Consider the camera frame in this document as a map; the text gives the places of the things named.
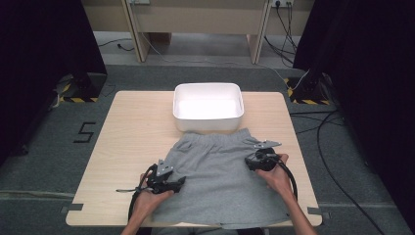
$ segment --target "gray carpet floor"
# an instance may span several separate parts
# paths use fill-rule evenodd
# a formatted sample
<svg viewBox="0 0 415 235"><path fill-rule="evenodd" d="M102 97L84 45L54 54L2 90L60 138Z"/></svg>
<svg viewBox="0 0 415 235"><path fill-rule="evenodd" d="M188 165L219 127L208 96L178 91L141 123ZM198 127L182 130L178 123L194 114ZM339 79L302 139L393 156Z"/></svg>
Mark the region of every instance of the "gray carpet floor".
<svg viewBox="0 0 415 235"><path fill-rule="evenodd" d="M28 143L29 153L10 157L0 168L0 234L119 234L121 227L70 227L66 208L76 192L94 144L119 90L173 90L180 83L234 82L243 91L275 91L285 95L290 113L333 111L335 105L292 104L285 84L273 70L198 67L107 66L108 78L96 103L63 102L51 110ZM283 77L302 75L278 70ZM292 116L317 202L323 213L320 234L378 234L369 219L339 189L323 165L317 129L327 114ZM320 144L333 175L385 234L411 234L388 191L365 160L342 114L323 125ZM89 143L78 135L94 132ZM270 234L295 234L292 227Z"/></svg>

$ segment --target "metal bracket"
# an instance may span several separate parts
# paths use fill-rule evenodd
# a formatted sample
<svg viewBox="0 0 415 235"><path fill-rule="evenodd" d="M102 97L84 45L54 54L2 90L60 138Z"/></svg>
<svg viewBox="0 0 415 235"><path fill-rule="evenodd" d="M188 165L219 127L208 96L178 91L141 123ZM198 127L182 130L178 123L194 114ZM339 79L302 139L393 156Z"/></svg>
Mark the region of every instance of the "metal bracket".
<svg viewBox="0 0 415 235"><path fill-rule="evenodd" d="M173 171L173 166L168 166L163 160L159 160L157 165L157 176L162 176Z"/></svg>

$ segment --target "white plastic bin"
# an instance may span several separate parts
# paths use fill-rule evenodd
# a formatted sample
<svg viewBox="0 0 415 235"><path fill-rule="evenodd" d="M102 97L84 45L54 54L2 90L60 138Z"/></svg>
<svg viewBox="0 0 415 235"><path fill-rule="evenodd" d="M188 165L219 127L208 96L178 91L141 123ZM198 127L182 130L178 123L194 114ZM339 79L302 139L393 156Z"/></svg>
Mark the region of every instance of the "white plastic bin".
<svg viewBox="0 0 415 235"><path fill-rule="evenodd" d="M234 83L184 83L174 90L173 115L181 131L236 130L244 114Z"/></svg>

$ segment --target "wire on floor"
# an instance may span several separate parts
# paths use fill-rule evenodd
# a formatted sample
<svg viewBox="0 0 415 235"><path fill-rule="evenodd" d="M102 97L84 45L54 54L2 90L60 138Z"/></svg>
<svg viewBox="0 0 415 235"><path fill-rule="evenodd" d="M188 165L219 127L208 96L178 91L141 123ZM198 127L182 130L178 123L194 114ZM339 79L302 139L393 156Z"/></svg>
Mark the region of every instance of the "wire on floor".
<svg viewBox="0 0 415 235"><path fill-rule="evenodd" d="M339 181L335 178L332 171L329 169L326 159L323 155L323 151L321 149L320 144L320 131L321 127L328 122L328 119L331 115L335 114L337 111L330 112L320 123L320 125L317 128L317 147L318 147L318 153L320 155L320 159L326 168L327 172L329 173L330 177L333 179L333 181L336 183L336 185L339 187L339 189L354 203L354 205L369 219L369 221L373 224L373 226L378 230L379 233L385 234L382 229L376 224L376 222L373 220L373 218L351 197L351 195L343 188L343 186L339 183Z"/></svg>

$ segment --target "yellow black hazard tape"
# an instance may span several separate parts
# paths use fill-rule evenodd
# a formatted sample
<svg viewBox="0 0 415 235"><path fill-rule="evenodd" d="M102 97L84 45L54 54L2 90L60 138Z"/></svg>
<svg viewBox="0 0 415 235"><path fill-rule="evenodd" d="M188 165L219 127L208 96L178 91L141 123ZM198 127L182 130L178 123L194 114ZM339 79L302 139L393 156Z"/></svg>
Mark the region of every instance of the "yellow black hazard tape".
<svg viewBox="0 0 415 235"><path fill-rule="evenodd" d="M290 79L285 78L284 81L286 84L289 84ZM288 96L290 97L290 101L295 104L307 104L307 105L330 105L330 102L324 97L324 94L314 95L312 99L298 99L296 97L295 92L293 91L294 87L288 85Z"/></svg>
<svg viewBox="0 0 415 235"><path fill-rule="evenodd" d="M85 103L85 102L97 102L98 97L76 97L76 92L71 90L73 86L71 83L67 84L62 91L62 97L60 102L72 102L72 103Z"/></svg>

